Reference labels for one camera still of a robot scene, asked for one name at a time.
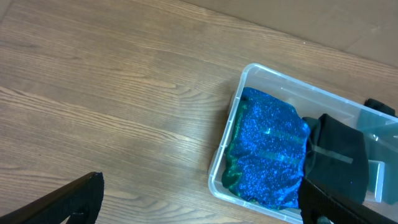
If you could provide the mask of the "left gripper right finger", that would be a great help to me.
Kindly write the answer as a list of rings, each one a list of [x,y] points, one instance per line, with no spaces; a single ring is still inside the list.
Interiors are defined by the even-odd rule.
[[[327,219],[333,223],[397,224],[364,205],[324,189],[303,179],[298,191],[298,207],[304,224]]]

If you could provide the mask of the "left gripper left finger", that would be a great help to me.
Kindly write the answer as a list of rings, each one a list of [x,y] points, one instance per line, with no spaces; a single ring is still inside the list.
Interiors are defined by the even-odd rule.
[[[1,217],[1,223],[95,223],[104,197],[101,172],[90,172]]]

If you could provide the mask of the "black garment front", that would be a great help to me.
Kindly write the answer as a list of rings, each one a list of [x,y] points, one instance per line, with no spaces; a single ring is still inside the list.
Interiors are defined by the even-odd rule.
[[[369,183],[364,134],[328,114],[303,120],[310,127],[305,177],[362,204]]]

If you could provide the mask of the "black garment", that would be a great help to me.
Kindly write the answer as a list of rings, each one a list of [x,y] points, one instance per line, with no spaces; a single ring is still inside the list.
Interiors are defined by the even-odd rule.
[[[395,109],[391,108],[390,106],[387,106],[386,104],[377,101],[375,99],[369,98],[364,102],[364,106],[367,106],[368,108],[374,109],[376,111],[388,114],[390,116],[396,117],[396,111]]]
[[[303,120],[310,127],[305,177],[362,204],[369,183],[364,134],[328,114]]]

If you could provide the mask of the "blue sequin fabric bundle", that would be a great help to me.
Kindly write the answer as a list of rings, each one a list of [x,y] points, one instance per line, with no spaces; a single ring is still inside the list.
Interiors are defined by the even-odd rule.
[[[225,150],[223,187],[268,209],[298,208],[309,135],[292,105],[243,88]]]

